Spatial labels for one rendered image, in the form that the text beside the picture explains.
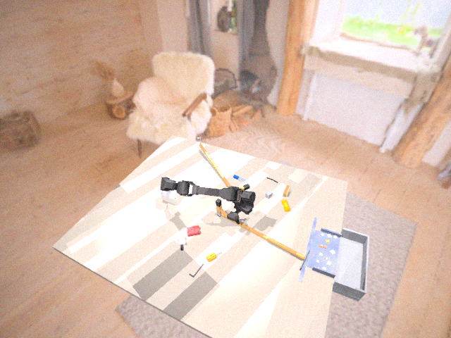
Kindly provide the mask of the yellow rectangular block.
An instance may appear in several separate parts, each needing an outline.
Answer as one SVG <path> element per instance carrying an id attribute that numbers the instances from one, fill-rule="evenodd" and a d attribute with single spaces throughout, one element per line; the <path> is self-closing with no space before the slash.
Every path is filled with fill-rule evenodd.
<path id="1" fill-rule="evenodd" d="M 283 207 L 285 209 L 285 212 L 290 212 L 287 200 L 282 200 L 282 204 L 283 204 Z"/>

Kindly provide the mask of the long orange l-shaped rod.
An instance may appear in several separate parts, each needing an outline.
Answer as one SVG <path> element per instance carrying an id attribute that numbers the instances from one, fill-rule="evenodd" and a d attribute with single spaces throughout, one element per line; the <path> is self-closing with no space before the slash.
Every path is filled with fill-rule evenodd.
<path id="1" fill-rule="evenodd" d="M 227 179 L 223 176 L 222 172 L 218 169 L 217 165 L 214 163 L 214 161 L 211 159 L 210 155 L 206 152 L 205 148 L 202 146 L 202 144 L 201 144 L 201 137 L 198 137 L 197 139 L 200 139 L 200 144 L 199 144 L 200 149 L 198 149 L 198 151 L 202 150 L 202 151 L 205 153 L 205 155 L 207 156 L 207 158 L 210 160 L 210 162 L 212 163 L 212 165 L 215 167 L 215 169 L 216 169 L 216 171 L 218 172 L 218 174 L 221 176 L 221 178 L 223 179 L 223 181 L 224 181 L 224 182 L 226 183 L 226 185 L 229 187 L 229 186 L 230 186 L 229 182 L 228 182 Z M 241 187 L 239 187 L 239 188 L 241 188 L 242 191 L 244 191 L 244 190 L 246 190 L 246 189 L 249 189 L 249 187 L 250 187 L 249 184 L 246 184 L 246 185 L 243 185 L 243 186 L 241 186 Z"/>

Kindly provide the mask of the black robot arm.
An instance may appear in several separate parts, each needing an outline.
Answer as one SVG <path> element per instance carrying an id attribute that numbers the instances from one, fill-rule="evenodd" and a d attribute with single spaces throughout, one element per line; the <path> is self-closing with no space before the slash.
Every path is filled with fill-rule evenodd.
<path id="1" fill-rule="evenodd" d="M 189 194 L 190 185 L 192 186 L 192 193 Z M 176 193 L 180 196 L 193 196 L 193 195 L 208 195 L 208 196 L 219 196 L 226 201 L 238 202 L 244 201 L 242 205 L 238 206 L 239 212 L 243 212 L 249 215 L 254 208 L 253 202 L 256 199 L 255 192 L 242 191 L 239 187 L 229 186 L 228 188 L 214 189 L 208 187 L 200 187 L 191 181 L 178 181 L 170 180 L 168 177 L 161 178 L 160 189 L 161 191 L 172 191 L 176 190 Z M 246 201 L 248 201 L 246 203 Z"/>

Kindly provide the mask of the red rectangular block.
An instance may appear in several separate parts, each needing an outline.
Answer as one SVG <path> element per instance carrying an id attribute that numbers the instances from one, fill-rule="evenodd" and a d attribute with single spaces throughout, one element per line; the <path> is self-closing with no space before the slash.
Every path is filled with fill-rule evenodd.
<path id="1" fill-rule="evenodd" d="M 187 227 L 187 236 L 200 235 L 199 226 Z"/>

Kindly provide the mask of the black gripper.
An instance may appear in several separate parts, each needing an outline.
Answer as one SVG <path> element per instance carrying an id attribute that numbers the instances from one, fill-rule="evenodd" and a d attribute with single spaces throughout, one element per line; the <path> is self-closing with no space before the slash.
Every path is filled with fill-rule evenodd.
<path id="1" fill-rule="evenodd" d="M 242 205 L 243 202 L 244 201 L 241 201 L 240 203 L 233 202 L 235 204 L 234 208 L 236 209 L 236 211 L 235 212 L 231 211 L 231 212 L 229 212 L 229 214 L 227 214 L 227 219 L 236 222 L 238 225 L 240 224 L 240 222 L 239 222 L 239 215 L 238 215 L 240 212 L 239 212 L 238 206 Z"/>

